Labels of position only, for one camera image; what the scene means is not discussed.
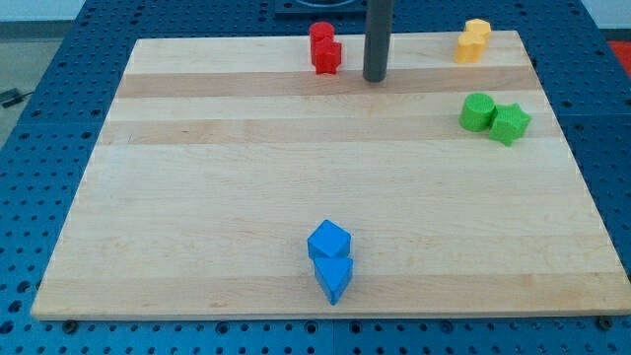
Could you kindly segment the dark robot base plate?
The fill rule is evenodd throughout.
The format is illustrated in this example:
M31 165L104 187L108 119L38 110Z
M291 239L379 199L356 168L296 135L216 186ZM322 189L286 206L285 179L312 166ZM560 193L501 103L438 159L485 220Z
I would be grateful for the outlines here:
M364 14L367 0L273 0L277 19Z

